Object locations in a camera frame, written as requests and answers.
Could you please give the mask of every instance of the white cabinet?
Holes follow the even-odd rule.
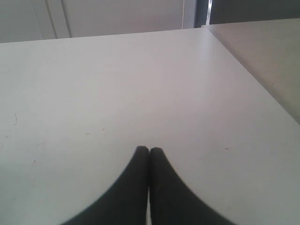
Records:
[[[0,0],[0,42],[192,28],[196,0]]]

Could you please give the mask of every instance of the scratch mark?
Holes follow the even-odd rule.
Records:
[[[15,113],[15,124],[14,124],[14,126],[17,125],[17,124],[18,124],[18,117],[17,117],[17,114]]]

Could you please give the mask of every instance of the white table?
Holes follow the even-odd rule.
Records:
[[[207,28],[300,124],[300,19]]]
[[[300,126],[207,29],[0,44],[0,224],[58,225],[137,145],[239,225],[300,221]]]

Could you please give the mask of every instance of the table surface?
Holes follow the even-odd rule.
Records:
[[[239,225],[300,221],[300,126],[207,30],[0,44],[0,223],[58,225],[137,145]]]
[[[300,124],[300,19],[207,28]]]

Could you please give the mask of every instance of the white tabletop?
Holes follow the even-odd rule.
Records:
[[[300,124],[300,18],[207,28]]]
[[[300,126],[207,29],[0,44],[0,224],[58,225],[137,145],[239,225],[300,221]]]

